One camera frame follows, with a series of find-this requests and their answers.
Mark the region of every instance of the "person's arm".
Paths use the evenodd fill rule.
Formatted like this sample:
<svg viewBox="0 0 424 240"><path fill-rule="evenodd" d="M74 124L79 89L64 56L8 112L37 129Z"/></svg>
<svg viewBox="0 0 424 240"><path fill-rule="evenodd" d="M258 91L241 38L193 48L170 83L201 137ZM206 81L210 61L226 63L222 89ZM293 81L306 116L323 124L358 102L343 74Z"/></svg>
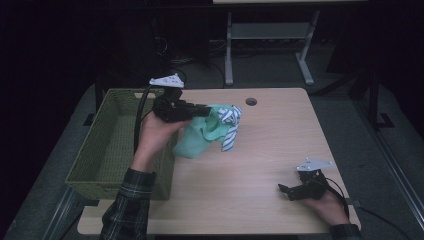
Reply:
<svg viewBox="0 0 424 240"><path fill-rule="evenodd" d="M326 191L320 200L312 198L301 200L311 207L328 225L334 240L361 240L362 235L355 224L351 224L343 210L339 199L329 191Z"/></svg>
<svg viewBox="0 0 424 240"><path fill-rule="evenodd" d="M150 197L156 178L152 173L155 155L174 132L188 123L164 123L154 113L146 116L133 162L115 202L102 217L100 239L146 239Z"/></svg>

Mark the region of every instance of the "black cable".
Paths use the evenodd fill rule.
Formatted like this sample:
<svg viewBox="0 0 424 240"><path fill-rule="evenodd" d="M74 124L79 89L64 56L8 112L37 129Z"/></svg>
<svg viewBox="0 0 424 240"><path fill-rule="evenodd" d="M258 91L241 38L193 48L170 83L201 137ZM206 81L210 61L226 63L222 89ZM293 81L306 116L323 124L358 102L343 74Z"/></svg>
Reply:
<svg viewBox="0 0 424 240"><path fill-rule="evenodd" d="M146 117L147 114L145 114L143 117L141 116L143 114L143 108L146 104L147 96L149 95L149 91L152 85L149 85L144 89L143 95L141 96L140 103L138 104L137 108L137 114L135 118L135 126L134 126L134 153L137 150L138 147L138 138L140 137L140 128L141 128L141 122L144 117Z"/></svg>
<svg viewBox="0 0 424 240"><path fill-rule="evenodd" d="M257 55L260 55L258 47L251 42L245 41L244 43L240 43L236 46L236 44L231 44L233 46L232 49L232 57L234 58L252 58Z"/></svg>
<svg viewBox="0 0 424 240"><path fill-rule="evenodd" d="M59 238L60 240L65 239L66 235L68 235L68 232L71 230L72 226L75 225L75 223L78 221L78 219L82 216L82 212L81 211L76 217L75 219L72 221L71 225L69 225L69 227L63 232L62 236Z"/></svg>
<svg viewBox="0 0 424 240"><path fill-rule="evenodd" d="M221 44L218 47L214 47L213 49L209 50L209 57L213 58L213 57L218 57L218 56L223 56L224 53L226 52L226 41L225 40L217 40L216 42L221 42Z"/></svg>
<svg viewBox="0 0 424 240"><path fill-rule="evenodd" d="M221 74L222 81L223 81L223 83L222 83L222 89L224 89L225 88L225 74L224 74L224 72L215 63L208 62L208 64L210 64L211 66L214 66L216 69L218 69L219 73Z"/></svg>
<svg viewBox="0 0 424 240"><path fill-rule="evenodd" d="M343 193L343 190L342 190L342 188L339 186L339 184L337 184L335 181L333 181L332 179L330 179L330 178L325 178L325 179L327 179L327 180L329 180L329 181L331 181L332 183L334 183L338 188L339 188L339 190L340 190L340 194L342 195L342 197L344 198L344 193Z"/></svg>
<svg viewBox="0 0 424 240"><path fill-rule="evenodd" d="M408 240L412 240L412 238L411 237L409 237L408 236L408 234L406 234L402 229L400 229L398 226L396 226L394 223L392 223L392 222L390 222L389 220L387 220L387 219L385 219L385 218L383 218L383 217L381 217L380 215L378 215L378 214L376 214L376 213L374 213L374 212L372 212L372 211L370 211L370 210L368 210L368 209L365 209L365 208L363 208L363 207L358 207L359 209L361 209L362 211L364 211L364 212L367 212L367 213L369 213L369 214L371 214L371 215L373 215L373 216L375 216L375 217L377 217L377 218L379 218L380 220L382 220L382 221L384 221L385 223L387 223L387 224L389 224L391 227L393 227L394 229L396 229L399 233L401 233L406 239L408 239Z"/></svg>
<svg viewBox="0 0 424 240"><path fill-rule="evenodd" d="M147 111L147 112L146 112L146 114L144 114L144 116L143 116L143 117L141 117L140 122L143 122L144 118L146 118L146 116L147 116L149 113L151 113L152 111L153 111L153 109L152 109L152 110Z"/></svg>
<svg viewBox="0 0 424 240"><path fill-rule="evenodd" d="M321 183L321 182L319 182L319 181L316 181L316 180L314 180L314 179L310 179L310 181L312 181L312 182L314 182L314 183L317 183L317 184L320 184L320 185L322 185L322 186L325 186L325 188L326 188L328 191L330 191L332 194L334 194L334 196L336 196L336 197L339 199L340 203L343 205L343 210L344 210L344 212L345 212L345 214L346 214L347 218L350 218L349 207L347 206L346 198L344 197L344 193L343 193L342 189L341 189L341 188L340 188L340 186L339 186L336 182L334 182L333 180L331 180L331 179L329 179L329 178L325 178L325 179L330 180L330 181L332 181L334 184L336 184L336 186L340 189L340 192L341 192L341 193L337 192L334 188L332 188L332 187L331 187L330 185L328 185L328 184L324 185L323 183Z"/></svg>
<svg viewBox="0 0 424 240"><path fill-rule="evenodd" d="M333 182L338 188L339 188L339 190L340 190L340 193L341 193L341 195L343 196L343 199L345 199L344 198L344 193L343 193L343 191L342 191L342 189L340 188L340 186L335 182L335 181L333 181L332 179L330 179L330 178L325 178L325 179L327 179L327 180L330 180L331 182ZM389 220L387 220L387 219L385 219L385 218L383 218L383 217L381 217L380 215L378 215L378 214L376 214L376 213L374 213L374 212L372 212L372 211L370 211L370 210L368 210L368 209L365 209L365 208L363 208L362 206L359 206L358 207L359 209L361 209L362 211L364 211L364 212L367 212L367 213L369 213L369 214L371 214L371 215L373 215L373 216L375 216L375 217L377 217L377 218L379 218L380 220L382 220L382 221L384 221L384 222L386 222L387 224L389 224L390 226L392 226L394 229L396 229L397 231L399 231L399 233L401 233L406 239L408 239L408 240L412 240L409 236L408 236L408 234L406 234L402 229L400 229L398 226L396 226L394 223L392 223L392 222L390 222Z"/></svg>

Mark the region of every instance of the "metal table leg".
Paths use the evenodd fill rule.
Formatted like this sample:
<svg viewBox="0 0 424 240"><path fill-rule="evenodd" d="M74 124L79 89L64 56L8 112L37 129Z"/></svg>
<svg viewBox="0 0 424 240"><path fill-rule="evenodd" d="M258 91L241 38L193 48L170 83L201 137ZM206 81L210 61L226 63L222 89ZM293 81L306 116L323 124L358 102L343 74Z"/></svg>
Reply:
<svg viewBox="0 0 424 240"><path fill-rule="evenodd" d="M233 66L231 62L231 12L228 13L227 22L227 55L225 56L225 84L233 85Z"/></svg>
<svg viewBox="0 0 424 240"><path fill-rule="evenodd" d="M311 45L312 37L314 36L315 27L318 21L320 11L315 11L314 16L312 17L312 21L309 24L308 32L305 37L305 46L302 51L296 53L296 59L299 63L300 70L302 71L303 78L305 78L305 82L307 85L313 85L314 80L312 79L311 73L309 72L308 65L305 62L306 54L308 53L309 46Z"/></svg>

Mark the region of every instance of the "teal cloth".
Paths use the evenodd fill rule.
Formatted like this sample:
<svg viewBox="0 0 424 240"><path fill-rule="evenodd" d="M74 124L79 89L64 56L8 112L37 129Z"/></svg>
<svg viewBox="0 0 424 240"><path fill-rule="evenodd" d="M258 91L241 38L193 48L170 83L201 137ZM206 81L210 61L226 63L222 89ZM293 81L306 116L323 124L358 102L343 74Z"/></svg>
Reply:
<svg viewBox="0 0 424 240"><path fill-rule="evenodd" d="M229 105L208 105L211 112L208 117L194 117L190 125L184 129L183 138L174 147L175 156L196 158L213 142L224 142L230 128L235 124L222 122L218 111L233 110Z"/></svg>

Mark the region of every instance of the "green wicker basket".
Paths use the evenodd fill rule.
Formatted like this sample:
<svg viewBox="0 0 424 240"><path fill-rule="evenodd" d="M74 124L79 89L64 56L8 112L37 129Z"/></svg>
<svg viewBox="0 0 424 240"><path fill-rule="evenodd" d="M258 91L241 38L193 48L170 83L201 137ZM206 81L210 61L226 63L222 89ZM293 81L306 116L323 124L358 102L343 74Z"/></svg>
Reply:
<svg viewBox="0 0 424 240"><path fill-rule="evenodd" d="M66 184L88 199L115 199L133 159L134 126L144 89L110 89L66 178ZM150 90L143 115L162 90ZM177 134L158 154L152 199L167 200L171 192Z"/></svg>

